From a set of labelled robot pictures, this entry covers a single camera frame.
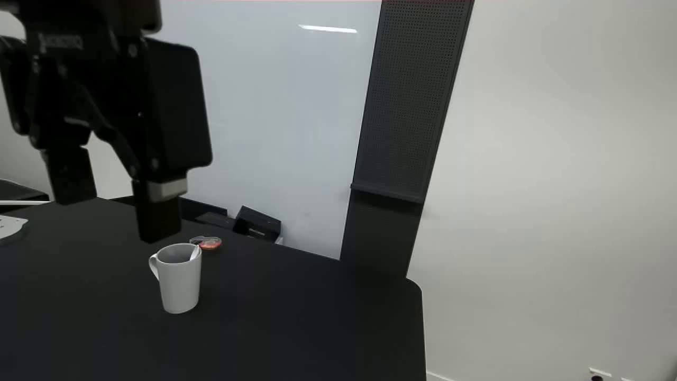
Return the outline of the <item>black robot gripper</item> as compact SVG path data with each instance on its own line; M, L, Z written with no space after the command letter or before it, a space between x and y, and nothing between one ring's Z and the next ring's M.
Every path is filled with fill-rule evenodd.
M13 129L40 148L62 206L98 198L89 138L133 177L183 177L212 164L199 54L166 43L162 0L0 0L24 29L2 40ZM135 181L141 238L183 229L186 179Z

